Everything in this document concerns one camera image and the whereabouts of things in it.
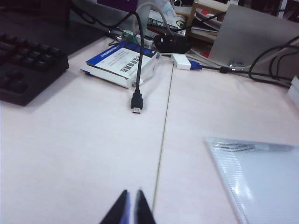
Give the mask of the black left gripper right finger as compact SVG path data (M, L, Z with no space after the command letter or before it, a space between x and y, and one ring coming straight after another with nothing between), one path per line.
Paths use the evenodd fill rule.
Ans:
M134 207L135 224L155 224L155 219L150 210L146 197L141 189L137 191Z

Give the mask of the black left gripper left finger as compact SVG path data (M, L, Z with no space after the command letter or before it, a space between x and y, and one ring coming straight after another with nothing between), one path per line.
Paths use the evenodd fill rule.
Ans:
M130 194L123 190L100 224L129 224Z

